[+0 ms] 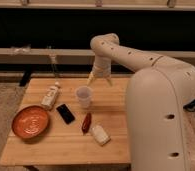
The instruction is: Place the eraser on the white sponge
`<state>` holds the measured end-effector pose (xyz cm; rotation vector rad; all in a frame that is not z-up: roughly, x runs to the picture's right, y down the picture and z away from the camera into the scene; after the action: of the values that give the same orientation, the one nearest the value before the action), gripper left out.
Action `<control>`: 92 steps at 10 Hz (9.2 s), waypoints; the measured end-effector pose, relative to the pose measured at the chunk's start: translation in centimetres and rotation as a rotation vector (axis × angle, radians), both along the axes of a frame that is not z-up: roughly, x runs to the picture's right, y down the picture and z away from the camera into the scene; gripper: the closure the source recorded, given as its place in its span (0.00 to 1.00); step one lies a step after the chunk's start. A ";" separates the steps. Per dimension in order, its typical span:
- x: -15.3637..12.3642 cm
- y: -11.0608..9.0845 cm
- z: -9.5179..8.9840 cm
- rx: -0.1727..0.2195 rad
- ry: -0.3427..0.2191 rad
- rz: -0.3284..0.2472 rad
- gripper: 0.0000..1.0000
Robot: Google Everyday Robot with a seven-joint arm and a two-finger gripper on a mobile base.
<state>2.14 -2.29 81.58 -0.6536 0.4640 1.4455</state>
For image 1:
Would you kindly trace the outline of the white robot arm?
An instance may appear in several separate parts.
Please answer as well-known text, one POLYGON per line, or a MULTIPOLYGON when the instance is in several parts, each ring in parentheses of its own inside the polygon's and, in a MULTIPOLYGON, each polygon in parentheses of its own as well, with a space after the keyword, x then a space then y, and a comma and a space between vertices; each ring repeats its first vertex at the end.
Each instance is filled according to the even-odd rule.
POLYGON ((125 105, 131 171, 190 171, 184 107, 195 100, 195 66, 162 54, 128 48, 117 35, 95 36, 91 81, 111 76, 111 62, 133 72, 125 105))

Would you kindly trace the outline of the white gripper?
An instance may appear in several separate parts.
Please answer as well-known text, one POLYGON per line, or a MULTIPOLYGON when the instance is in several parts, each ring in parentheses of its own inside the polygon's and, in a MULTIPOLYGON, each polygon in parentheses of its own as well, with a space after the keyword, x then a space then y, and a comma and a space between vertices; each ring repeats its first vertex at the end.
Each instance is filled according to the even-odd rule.
POLYGON ((87 79, 87 85, 90 85, 95 80, 95 77, 105 77, 108 84, 112 86, 112 80, 109 78, 110 75, 111 60, 109 58, 96 56, 93 63, 92 72, 89 74, 87 79))

